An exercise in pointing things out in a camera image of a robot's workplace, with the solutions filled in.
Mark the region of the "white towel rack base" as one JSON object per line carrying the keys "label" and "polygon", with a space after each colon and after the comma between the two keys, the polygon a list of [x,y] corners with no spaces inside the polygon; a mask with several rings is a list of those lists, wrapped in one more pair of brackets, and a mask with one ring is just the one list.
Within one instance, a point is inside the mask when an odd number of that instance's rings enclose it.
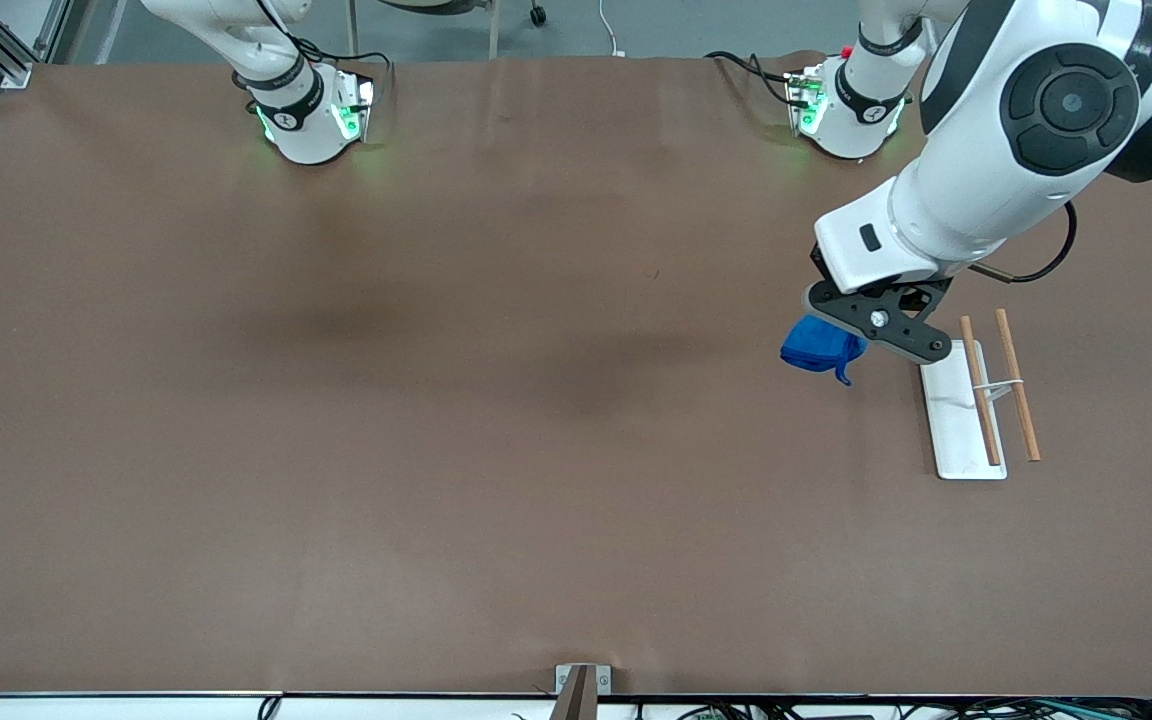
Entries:
{"label": "white towel rack base", "polygon": [[1005,460],[990,464],[968,354],[960,340],[943,361],[920,366],[934,469],[943,480],[1005,480]]}

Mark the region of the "brown table cover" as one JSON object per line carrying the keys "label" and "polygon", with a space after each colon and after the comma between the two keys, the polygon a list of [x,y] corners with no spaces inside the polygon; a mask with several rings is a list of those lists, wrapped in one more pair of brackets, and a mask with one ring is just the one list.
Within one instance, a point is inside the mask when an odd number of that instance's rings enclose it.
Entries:
{"label": "brown table cover", "polygon": [[914,156],[702,60],[407,65],[297,167],[218,65],[0,97],[0,692],[1152,694],[1152,183],[1011,319],[1043,461],[934,473],[918,369],[780,346]]}

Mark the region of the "blue microfibre towel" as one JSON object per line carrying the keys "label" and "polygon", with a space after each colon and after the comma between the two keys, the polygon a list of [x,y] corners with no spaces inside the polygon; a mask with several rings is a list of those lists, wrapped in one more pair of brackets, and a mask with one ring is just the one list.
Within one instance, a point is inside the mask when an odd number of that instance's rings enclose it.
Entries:
{"label": "blue microfibre towel", "polygon": [[847,367],[867,351],[867,341],[856,334],[824,323],[818,316],[804,314],[791,325],[780,348],[783,363],[805,372],[832,373],[842,386],[850,387]]}

